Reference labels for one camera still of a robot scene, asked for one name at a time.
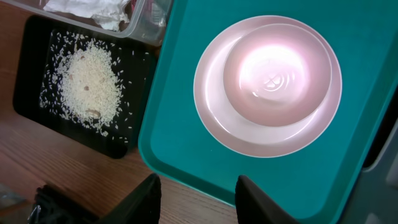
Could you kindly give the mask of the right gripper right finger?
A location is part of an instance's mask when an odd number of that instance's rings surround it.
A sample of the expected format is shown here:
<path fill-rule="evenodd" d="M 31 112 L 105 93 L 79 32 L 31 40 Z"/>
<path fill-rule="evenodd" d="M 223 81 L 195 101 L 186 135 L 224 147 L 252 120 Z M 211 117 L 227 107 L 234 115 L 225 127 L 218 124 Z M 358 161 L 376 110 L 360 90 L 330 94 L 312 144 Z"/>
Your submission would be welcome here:
<path fill-rule="evenodd" d="M 298 224 L 249 177 L 240 175 L 235 188 L 239 224 Z"/>

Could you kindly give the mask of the white rice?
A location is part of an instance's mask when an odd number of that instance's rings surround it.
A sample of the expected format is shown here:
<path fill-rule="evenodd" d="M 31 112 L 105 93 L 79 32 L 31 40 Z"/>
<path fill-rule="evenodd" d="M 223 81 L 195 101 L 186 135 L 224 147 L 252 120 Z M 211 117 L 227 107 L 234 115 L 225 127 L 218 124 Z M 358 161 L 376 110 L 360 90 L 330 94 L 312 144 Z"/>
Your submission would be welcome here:
<path fill-rule="evenodd" d="M 101 139 L 134 144 L 151 72 L 146 51 L 54 29 L 39 108 Z"/>

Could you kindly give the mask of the white napkin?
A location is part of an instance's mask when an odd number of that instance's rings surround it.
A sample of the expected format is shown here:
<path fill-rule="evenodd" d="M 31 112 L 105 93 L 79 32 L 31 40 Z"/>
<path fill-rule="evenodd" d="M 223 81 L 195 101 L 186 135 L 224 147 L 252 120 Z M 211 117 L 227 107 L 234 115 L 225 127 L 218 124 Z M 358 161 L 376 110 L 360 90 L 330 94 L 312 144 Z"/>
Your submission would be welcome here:
<path fill-rule="evenodd" d="M 49 0 L 45 11 L 63 12 L 93 19 L 103 29 L 120 31 L 121 22 L 129 23 L 125 7 L 129 0 Z"/>

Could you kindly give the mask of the white plate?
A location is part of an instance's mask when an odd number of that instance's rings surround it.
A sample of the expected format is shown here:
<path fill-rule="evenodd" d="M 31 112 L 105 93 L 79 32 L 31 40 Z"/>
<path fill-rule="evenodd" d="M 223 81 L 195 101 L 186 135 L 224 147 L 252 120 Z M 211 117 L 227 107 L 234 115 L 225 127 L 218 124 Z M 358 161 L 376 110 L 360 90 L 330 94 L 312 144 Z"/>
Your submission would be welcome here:
<path fill-rule="evenodd" d="M 331 85 L 325 99 L 310 116 L 288 126 L 262 126 L 247 120 L 232 107 L 224 90 L 223 69 L 233 45 L 254 29 L 270 24 L 291 24 L 310 31 L 331 58 Z M 204 127 L 222 145 L 245 156 L 280 157 L 314 142 L 332 122 L 341 100 L 341 69 L 332 47 L 315 29 L 289 17 L 256 16 L 229 26 L 210 42 L 195 71 L 193 94 Z"/>

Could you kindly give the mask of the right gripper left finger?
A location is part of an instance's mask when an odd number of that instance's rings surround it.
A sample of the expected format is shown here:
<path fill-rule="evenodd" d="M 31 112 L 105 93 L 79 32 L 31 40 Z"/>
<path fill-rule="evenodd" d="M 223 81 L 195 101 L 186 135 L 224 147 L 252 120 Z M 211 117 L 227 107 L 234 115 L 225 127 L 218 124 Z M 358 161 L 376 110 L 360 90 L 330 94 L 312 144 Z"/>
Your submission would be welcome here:
<path fill-rule="evenodd" d="M 142 181 L 97 224 L 158 224 L 161 208 L 161 181 L 153 173 Z"/>

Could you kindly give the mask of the pink bowl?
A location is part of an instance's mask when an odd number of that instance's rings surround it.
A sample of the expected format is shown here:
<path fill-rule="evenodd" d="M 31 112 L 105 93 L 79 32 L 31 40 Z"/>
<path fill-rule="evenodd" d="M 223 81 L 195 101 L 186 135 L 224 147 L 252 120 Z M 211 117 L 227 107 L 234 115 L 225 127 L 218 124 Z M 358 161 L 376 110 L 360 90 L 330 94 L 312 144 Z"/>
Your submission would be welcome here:
<path fill-rule="evenodd" d="M 291 24 L 259 27 L 229 51 L 223 84 L 232 107 L 247 120 L 279 127 L 310 116 L 331 85 L 331 58 L 310 31 Z"/>

